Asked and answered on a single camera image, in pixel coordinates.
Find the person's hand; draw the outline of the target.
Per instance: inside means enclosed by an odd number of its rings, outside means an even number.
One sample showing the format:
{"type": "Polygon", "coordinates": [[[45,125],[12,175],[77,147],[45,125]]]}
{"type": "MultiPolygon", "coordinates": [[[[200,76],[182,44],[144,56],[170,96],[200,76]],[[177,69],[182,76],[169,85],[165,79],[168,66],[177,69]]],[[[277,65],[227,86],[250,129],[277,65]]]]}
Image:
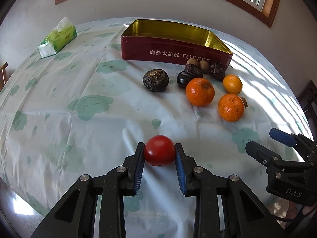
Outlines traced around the person's hand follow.
{"type": "Polygon", "coordinates": [[[302,206],[300,204],[297,204],[295,202],[288,202],[288,210],[286,213],[286,219],[294,219],[299,211],[301,210],[302,206]]]}

